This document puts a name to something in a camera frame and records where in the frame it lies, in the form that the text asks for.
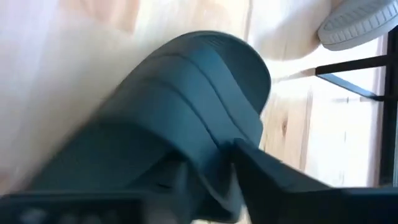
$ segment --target teal plastic object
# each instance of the teal plastic object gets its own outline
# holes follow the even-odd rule
[[[127,76],[27,190],[190,195],[189,218],[235,222],[242,197],[228,148],[235,138],[259,144],[270,89],[267,67],[242,40],[181,35]],[[159,173],[171,154],[183,162]]]

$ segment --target light wood surface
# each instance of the light wood surface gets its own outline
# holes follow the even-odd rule
[[[145,56],[203,29],[246,40],[269,67],[265,151],[330,185],[373,185],[381,106],[312,77],[318,65],[381,54],[382,39],[343,52],[320,47],[316,31],[337,4],[0,1],[0,191],[27,181]],[[379,91],[379,73],[344,76]]]

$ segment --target black metal frame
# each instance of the black metal frame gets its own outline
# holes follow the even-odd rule
[[[315,69],[315,75],[334,85],[348,91],[357,93],[365,98],[384,102],[381,137],[381,163],[379,184],[393,183],[398,186],[398,163],[395,161],[397,139],[397,101],[398,101],[398,27],[388,34],[387,54],[372,58],[354,60],[350,62],[336,63],[320,66]],[[386,79],[384,95],[365,90],[360,86],[350,83],[333,73],[347,72],[364,68],[386,66]]]

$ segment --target wooden floor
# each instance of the wooden floor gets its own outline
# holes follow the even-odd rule
[[[311,68],[382,54],[385,40],[342,52],[319,46],[316,31],[337,4],[0,1],[0,191],[29,179],[146,55],[203,29],[246,40],[269,67],[274,84],[262,115],[266,152],[332,186],[374,185],[382,105],[318,80]],[[380,91],[381,72],[341,75]]]

